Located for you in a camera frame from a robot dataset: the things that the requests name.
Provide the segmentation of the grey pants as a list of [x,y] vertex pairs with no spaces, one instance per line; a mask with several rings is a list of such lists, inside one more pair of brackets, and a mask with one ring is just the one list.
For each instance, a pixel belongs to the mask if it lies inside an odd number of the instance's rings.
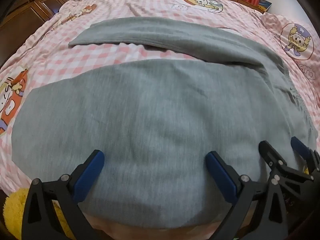
[[89,70],[33,89],[13,125],[12,160],[43,181],[72,172],[93,150],[104,168],[82,204],[88,215],[147,228],[222,220],[229,205],[207,172],[216,151],[239,174],[266,181],[259,142],[292,168],[290,141],[318,133],[284,61],[243,36],[166,18],[93,24],[70,46],[134,43],[191,60],[151,59]]

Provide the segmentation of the yellow fluffy garment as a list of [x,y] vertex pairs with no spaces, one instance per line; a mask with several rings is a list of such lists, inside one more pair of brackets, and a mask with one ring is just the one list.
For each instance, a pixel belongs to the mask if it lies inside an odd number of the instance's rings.
[[[4,203],[3,216],[6,228],[17,239],[22,239],[22,220],[24,206],[27,199],[29,189],[20,188],[16,192],[10,194]],[[66,236],[70,239],[75,239],[70,227],[68,226],[66,219],[62,213],[59,204],[53,201],[54,209],[62,226],[62,229]]]

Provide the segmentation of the blue book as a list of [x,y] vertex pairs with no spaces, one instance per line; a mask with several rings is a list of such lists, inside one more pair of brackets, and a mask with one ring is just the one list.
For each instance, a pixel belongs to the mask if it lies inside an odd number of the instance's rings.
[[267,0],[260,0],[258,3],[258,8],[263,12],[267,12],[270,9],[272,3]]

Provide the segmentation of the pink checkered cartoon bedspread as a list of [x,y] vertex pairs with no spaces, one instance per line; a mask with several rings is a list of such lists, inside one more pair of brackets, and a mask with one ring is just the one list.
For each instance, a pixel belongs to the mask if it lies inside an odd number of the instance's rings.
[[27,70],[27,88],[75,77],[87,70],[108,64],[146,59],[183,59],[186,55],[153,52],[141,45],[92,45],[70,49],[68,43],[93,23],[122,17],[162,17],[235,31],[272,48],[287,64],[298,89],[319,128],[319,38],[313,37],[312,56],[306,61],[286,54],[281,41],[284,29],[293,25],[285,16],[261,14],[236,2],[222,0],[223,11],[213,13],[193,8],[178,0],[70,0],[60,11],[34,30],[17,28],[15,38],[22,43],[1,70],[1,94],[23,70]]

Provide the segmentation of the dark wooden headboard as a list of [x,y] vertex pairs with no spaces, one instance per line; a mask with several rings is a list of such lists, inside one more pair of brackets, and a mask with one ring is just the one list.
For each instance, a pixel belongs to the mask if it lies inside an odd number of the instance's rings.
[[1,22],[1,65],[69,0],[16,0]]

